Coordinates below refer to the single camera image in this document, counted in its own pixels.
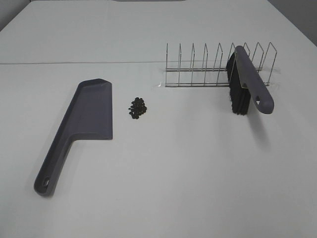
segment metal wire rack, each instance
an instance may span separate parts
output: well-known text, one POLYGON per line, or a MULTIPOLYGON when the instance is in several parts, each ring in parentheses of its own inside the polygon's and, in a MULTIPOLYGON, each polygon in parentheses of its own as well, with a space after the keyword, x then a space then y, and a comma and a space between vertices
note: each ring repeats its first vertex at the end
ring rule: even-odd
MULTIPOLYGON (((250 48, 247 43, 243 44, 244 49, 248 53, 249 57, 251 54, 250 48)), ((230 46, 229 55, 227 61, 230 59, 230 56, 235 51, 235 44, 232 43, 230 46)), ((223 48, 221 43, 218 44, 216 55, 214 61, 208 61, 209 59, 209 51, 207 44, 204 46, 204 56, 203 60, 195 61, 195 45, 192 44, 191 49, 191 57, 190 60, 183 60, 182 61, 182 46, 179 44, 178 49, 178 61, 168 61, 168 43, 166 45, 166 70, 165 70, 165 86, 166 87, 228 87, 231 78, 228 80, 227 73, 221 76, 221 72, 227 72, 226 70, 226 63, 223 62, 223 48)), ((252 54, 251 61, 255 65, 257 71, 263 72, 264 68, 267 72, 267 80, 264 81, 266 86, 269 86, 270 79, 272 75, 272 71, 274 68, 275 60, 277 56, 277 50, 272 42, 268 44, 266 52, 264 51, 262 45, 257 42, 255 46, 255 50, 252 54), (258 59, 258 63, 255 61, 255 55, 258 53, 260 57, 258 59), (272 60, 268 60, 268 52, 273 52, 272 60), (271 66, 264 67, 264 63, 271 63, 271 66)))

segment white surface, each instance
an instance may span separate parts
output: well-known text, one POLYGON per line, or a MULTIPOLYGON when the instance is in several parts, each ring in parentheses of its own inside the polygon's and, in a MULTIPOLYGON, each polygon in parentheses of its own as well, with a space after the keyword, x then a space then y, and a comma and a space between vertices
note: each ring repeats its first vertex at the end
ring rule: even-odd
MULTIPOLYGON (((0 65, 0 237, 316 236, 317 48, 305 36, 262 0, 244 0, 240 5, 228 0, 187 1, 187 6, 196 6, 192 25, 197 32, 190 34, 184 27, 175 34, 151 31, 156 37, 144 38, 140 31, 144 50, 132 56, 141 45, 137 35, 119 37, 124 41, 120 44, 115 33, 120 26, 127 27, 127 15, 120 10, 130 9, 132 15, 136 5, 70 1, 64 6, 73 7, 64 9, 61 20, 61 2, 32 3, 9 24, 0 34, 1 60, 160 60, 163 51, 152 43, 161 42, 164 48, 166 42, 183 39, 188 43, 206 38, 229 42, 229 36, 235 41, 271 40, 279 50, 275 84, 269 88, 275 111, 262 115, 251 105, 248 116, 234 115, 228 88, 157 88, 164 81, 164 63, 0 65), (99 55, 99 50, 90 52, 94 43, 100 49, 103 41, 82 34, 103 30, 93 24, 98 12, 106 11, 103 6, 108 6, 105 15, 113 21, 102 37, 113 38, 113 48, 124 45, 128 51, 124 57, 111 47, 102 48, 99 55), (36 8, 42 16, 35 22, 30 12, 36 8), (215 24, 216 16, 228 14, 236 25, 244 23, 243 34, 234 34, 235 24, 227 21, 215 24), (80 16, 86 17, 85 26, 72 29, 69 39, 76 34, 82 38, 62 40, 67 27, 61 23, 80 16), (116 16, 122 21, 115 21, 116 16), (54 28, 59 25, 60 35, 53 35, 50 47, 47 42, 41 45, 38 36, 28 35, 36 23, 44 22, 54 28), (18 39, 23 28, 24 40, 18 39), (80 45, 85 51, 77 51, 80 45), (54 196, 42 198, 33 190, 34 179, 77 84, 92 78, 113 84, 114 138, 75 142, 54 196), (145 99, 148 111, 132 120, 127 108, 136 96, 145 99)), ((163 9, 158 6, 163 3, 138 3, 153 17, 163 9)), ((170 15, 170 21, 176 22, 179 14, 170 15)), ((148 15, 136 17, 140 22, 148 20, 148 15)), ((164 27, 164 22, 158 23, 158 31, 164 27)), ((49 32, 40 29, 41 37, 49 32)), ((140 28, 131 24, 130 29, 140 28)))

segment brush handle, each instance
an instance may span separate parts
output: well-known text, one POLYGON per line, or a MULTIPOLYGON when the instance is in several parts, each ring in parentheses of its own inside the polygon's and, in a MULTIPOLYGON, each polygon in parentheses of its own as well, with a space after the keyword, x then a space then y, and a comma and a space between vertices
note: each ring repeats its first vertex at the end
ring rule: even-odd
POLYGON ((237 46, 235 52, 241 86, 249 89, 253 102, 261 113, 271 114, 274 100, 248 54, 242 46, 237 46))

